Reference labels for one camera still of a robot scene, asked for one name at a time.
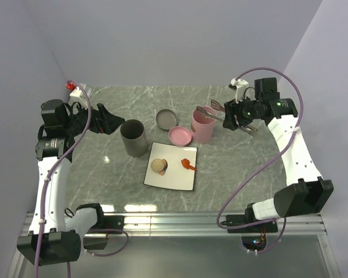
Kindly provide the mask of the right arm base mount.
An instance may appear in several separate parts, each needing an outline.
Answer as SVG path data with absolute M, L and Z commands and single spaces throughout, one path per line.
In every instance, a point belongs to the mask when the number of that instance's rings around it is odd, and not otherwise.
M 254 216 L 246 216 L 241 214 L 228 214 L 226 215 L 226 220 L 222 221 L 220 224 L 226 227 L 235 227 L 246 224 L 255 223 L 258 220 Z M 253 226 L 248 226 L 241 229 L 229 229 L 228 233 L 276 233 L 278 232 L 278 225 L 276 222 L 271 221 L 263 224 L 257 224 Z

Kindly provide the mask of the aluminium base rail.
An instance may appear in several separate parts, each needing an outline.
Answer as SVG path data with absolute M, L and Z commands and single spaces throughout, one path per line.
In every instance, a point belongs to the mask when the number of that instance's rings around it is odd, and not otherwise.
M 217 213 L 194 211 L 183 213 L 105 213 L 105 219 L 122 217 L 119 225 L 131 237 L 209 237 L 231 236 L 216 224 Z M 326 235 L 319 214 L 287 218 L 284 235 Z

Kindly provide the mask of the grey round lid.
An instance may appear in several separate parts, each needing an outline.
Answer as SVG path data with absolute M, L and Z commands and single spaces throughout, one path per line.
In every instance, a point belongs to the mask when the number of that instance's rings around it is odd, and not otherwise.
M 157 126 L 162 130 L 170 130 L 177 126 L 177 115 L 170 109 L 160 110 L 155 117 Z

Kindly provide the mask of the grey cylindrical container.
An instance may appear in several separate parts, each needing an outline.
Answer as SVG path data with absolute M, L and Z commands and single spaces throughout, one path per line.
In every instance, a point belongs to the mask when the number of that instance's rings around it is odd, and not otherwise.
M 147 152 L 148 141 L 142 122 L 136 119 L 127 120 L 121 125 L 120 132 L 129 156 L 138 158 Z

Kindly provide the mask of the steamed bun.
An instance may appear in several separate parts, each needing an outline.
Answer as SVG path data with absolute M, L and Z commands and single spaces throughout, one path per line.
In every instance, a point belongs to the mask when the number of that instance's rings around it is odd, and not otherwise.
M 168 166 L 168 163 L 165 159 L 154 159 L 150 165 L 152 171 L 158 174 L 164 168 L 167 168 L 167 166 Z

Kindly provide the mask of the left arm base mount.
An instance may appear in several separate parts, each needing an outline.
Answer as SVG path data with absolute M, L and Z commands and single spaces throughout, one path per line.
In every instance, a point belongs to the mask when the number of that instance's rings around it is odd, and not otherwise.
M 88 233 L 120 234 L 124 228 L 125 217 L 123 215 L 98 215 L 97 222 L 88 230 Z

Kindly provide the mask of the white square plate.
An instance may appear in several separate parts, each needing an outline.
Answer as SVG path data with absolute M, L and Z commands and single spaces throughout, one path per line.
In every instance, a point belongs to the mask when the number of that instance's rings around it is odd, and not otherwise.
M 174 191 L 193 191 L 196 172 L 185 169 L 181 160 L 188 159 L 190 165 L 195 167 L 197 152 L 197 147 L 177 147 L 153 142 L 143 184 Z M 155 159 L 165 159 L 168 163 L 164 175 L 155 173 L 152 170 L 151 162 Z

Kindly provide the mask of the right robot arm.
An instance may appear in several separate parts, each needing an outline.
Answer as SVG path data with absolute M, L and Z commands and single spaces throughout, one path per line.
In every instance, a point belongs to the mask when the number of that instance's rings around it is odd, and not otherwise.
M 257 79 L 254 95 L 248 93 L 249 83 L 232 79 L 229 88 L 235 99 L 224 104 L 223 127 L 230 130 L 245 128 L 255 119 L 264 121 L 278 146 L 287 185 L 270 199 L 249 204 L 244 224 L 256 232 L 266 220 L 318 214 L 334 191 L 331 180 L 323 178 L 316 168 L 303 138 L 294 101 L 282 98 L 276 78 Z

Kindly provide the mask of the pink cylindrical container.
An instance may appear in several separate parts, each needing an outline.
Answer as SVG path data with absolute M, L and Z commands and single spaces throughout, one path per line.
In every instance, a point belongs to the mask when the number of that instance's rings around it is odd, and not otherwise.
M 208 143 L 215 129 L 215 120 L 207 118 L 205 114 L 195 109 L 192 114 L 191 135 L 193 141 L 199 144 Z

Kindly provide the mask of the red carrot piece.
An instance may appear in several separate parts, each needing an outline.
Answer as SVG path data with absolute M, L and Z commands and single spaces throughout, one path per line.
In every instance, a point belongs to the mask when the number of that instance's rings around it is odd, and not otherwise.
M 185 169 L 197 171 L 197 169 L 190 164 L 190 161 L 187 158 L 182 159 L 181 164 Z

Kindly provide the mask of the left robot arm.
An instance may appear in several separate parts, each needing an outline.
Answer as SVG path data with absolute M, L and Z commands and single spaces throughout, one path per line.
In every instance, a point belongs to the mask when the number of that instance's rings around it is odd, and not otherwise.
M 43 125 L 35 147 L 39 171 L 37 202 L 28 235 L 17 240 L 17 249 L 35 266 L 76 261 L 86 233 L 99 233 L 105 228 L 106 219 L 98 203 L 80 205 L 72 219 L 66 221 L 66 183 L 75 137 L 88 130 L 110 135 L 125 121 L 101 103 L 96 108 L 84 108 L 79 102 L 68 105 L 59 99 L 44 102 L 41 116 Z

